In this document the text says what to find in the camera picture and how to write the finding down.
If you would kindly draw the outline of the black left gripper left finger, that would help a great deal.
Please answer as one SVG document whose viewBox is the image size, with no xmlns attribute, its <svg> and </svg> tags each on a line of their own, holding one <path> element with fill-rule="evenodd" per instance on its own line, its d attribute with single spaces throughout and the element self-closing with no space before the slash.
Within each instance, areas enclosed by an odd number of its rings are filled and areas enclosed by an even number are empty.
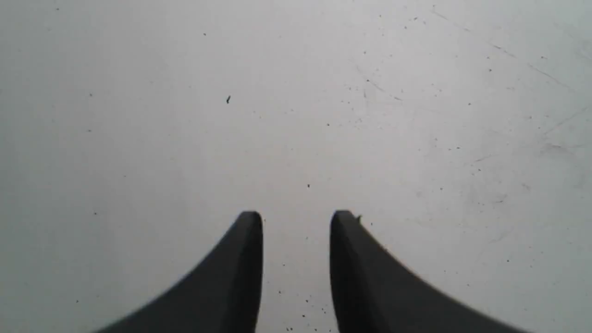
<svg viewBox="0 0 592 333">
<path fill-rule="evenodd" d="M 239 214 L 213 250 L 183 279 L 103 333 L 253 333 L 264 271 L 262 219 Z"/>
</svg>

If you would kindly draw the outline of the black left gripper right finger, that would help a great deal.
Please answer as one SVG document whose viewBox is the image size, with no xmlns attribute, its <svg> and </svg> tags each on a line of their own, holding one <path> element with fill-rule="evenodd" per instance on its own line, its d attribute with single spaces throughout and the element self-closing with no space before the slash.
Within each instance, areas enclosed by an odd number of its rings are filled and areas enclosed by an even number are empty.
<svg viewBox="0 0 592 333">
<path fill-rule="evenodd" d="M 341 333 L 518 333 L 408 270 L 347 210 L 331 219 L 330 280 Z"/>
</svg>

